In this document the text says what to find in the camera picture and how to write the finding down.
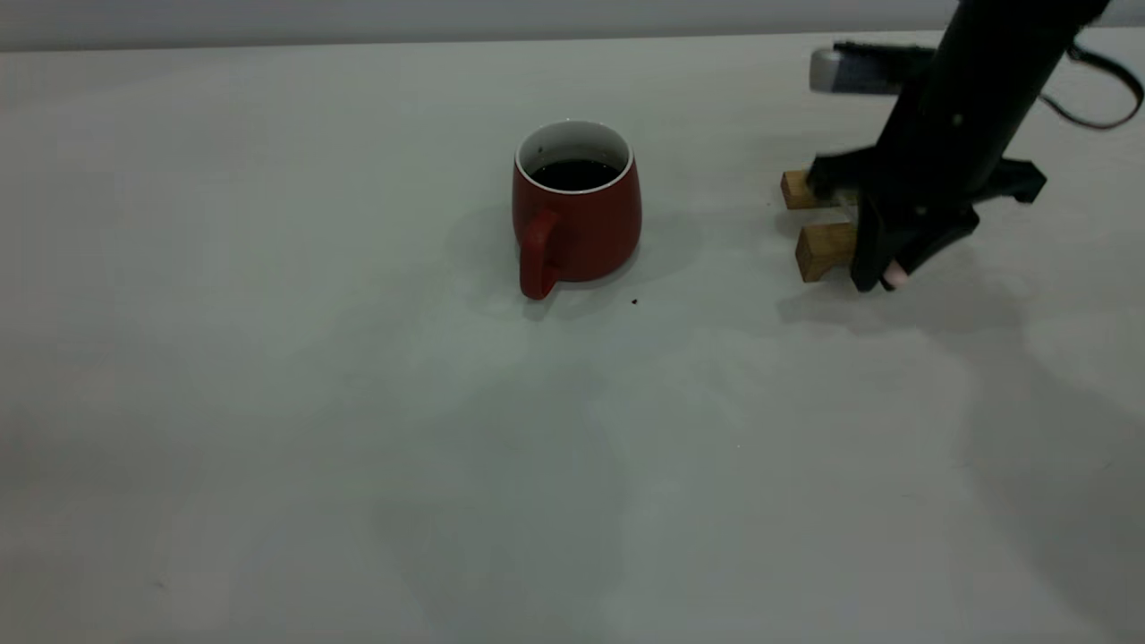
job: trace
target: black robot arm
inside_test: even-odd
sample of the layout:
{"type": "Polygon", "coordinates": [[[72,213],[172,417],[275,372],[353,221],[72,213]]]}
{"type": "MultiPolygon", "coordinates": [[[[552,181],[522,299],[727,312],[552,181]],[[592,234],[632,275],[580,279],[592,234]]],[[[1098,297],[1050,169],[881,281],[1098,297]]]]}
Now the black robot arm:
{"type": "Polygon", "coordinates": [[[860,194],[851,266],[860,291],[878,284],[892,261],[909,274],[973,233],[973,204],[1037,198],[1045,176],[1034,164],[1002,155],[1063,55],[1088,54],[1075,49],[1074,38],[1108,2],[962,0],[937,50],[837,46],[852,60],[879,63],[886,85],[899,93],[875,147],[820,156],[807,176],[823,198],[844,189],[860,194]]]}

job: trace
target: black cable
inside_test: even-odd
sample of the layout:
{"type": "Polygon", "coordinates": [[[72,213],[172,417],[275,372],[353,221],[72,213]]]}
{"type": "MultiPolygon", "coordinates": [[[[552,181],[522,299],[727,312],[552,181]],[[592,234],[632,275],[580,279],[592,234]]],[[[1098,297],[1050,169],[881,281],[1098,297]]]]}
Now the black cable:
{"type": "Polygon", "coordinates": [[[1131,71],[1122,66],[1121,63],[1106,58],[1100,54],[1095,54],[1088,49],[1083,49],[1076,42],[1069,46],[1069,49],[1066,50],[1066,55],[1069,56],[1069,60],[1075,63],[1081,63],[1083,65],[1089,65],[1091,68],[1101,70],[1106,73],[1116,77],[1119,80],[1121,80],[1121,83],[1124,83],[1126,87],[1128,87],[1129,91],[1132,92],[1134,96],[1137,99],[1137,107],[1134,108],[1134,111],[1130,112],[1129,116],[1127,116],[1121,120],[1114,123],[1095,123],[1092,120],[1087,120],[1075,116],[1074,113],[1063,108],[1061,103],[1058,103],[1050,96],[1042,94],[1041,96],[1042,102],[1049,105],[1051,110],[1058,112],[1058,115],[1060,115],[1061,118],[1068,120],[1069,123],[1080,125],[1082,127],[1089,127],[1090,129],[1101,129],[1101,131],[1108,131],[1108,129],[1114,129],[1116,127],[1121,127],[1122,125],[1132,120],[1135,116],[1137,116],[1137,112],[1140,111],[1142,109],[1142,103],[1145,103],[1145,87],[1142,87],[1142,83],[1137,80],[1137,77],[1134,76],[1131,71]]]}

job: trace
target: dark liquid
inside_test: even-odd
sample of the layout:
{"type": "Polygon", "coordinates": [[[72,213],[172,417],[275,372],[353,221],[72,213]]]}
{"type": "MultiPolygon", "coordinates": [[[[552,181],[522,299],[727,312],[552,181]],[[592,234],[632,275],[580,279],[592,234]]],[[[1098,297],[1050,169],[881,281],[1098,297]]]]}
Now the dark liquid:
{"type": "Polygon", "coordinates": [[[531,174],[532,180],[554,190],[591,190],[621,175],[621,171],[594,160],[556,162],[531,174]]]}

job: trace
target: white table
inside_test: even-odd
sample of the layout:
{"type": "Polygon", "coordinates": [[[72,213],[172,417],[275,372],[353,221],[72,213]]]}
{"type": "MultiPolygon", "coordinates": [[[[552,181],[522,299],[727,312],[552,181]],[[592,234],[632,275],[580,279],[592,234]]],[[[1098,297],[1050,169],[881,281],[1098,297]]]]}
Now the white table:
{"type": "Polygon", "coordinates": [[[1145,118],[1037,107],[1037,204],[805,285],[839,215],[780,175],[892,104],[807,91],[838,38],[0,56],[0,642],[1140,635],[1145,118]],[[534,304],[511,157],[564,117],[646,228],[534,304]]]}

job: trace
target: mug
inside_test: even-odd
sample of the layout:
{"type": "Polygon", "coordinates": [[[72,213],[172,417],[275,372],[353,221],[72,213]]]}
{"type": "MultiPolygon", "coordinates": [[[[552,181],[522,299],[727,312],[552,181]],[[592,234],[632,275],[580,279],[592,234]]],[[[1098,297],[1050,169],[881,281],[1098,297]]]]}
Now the mug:
{"type": "Polygon", "coordinates": [[[513,230],[521,244],[521,292],[544,299],[558,281],[586,282],[616,270],[640,241],[640,179],[632,147],[599,123],[546,125],[516,150],[513,230]],[[594,160],[619,171],[584,190],[558,190],[534,175],[554,163],[594,160]]]}

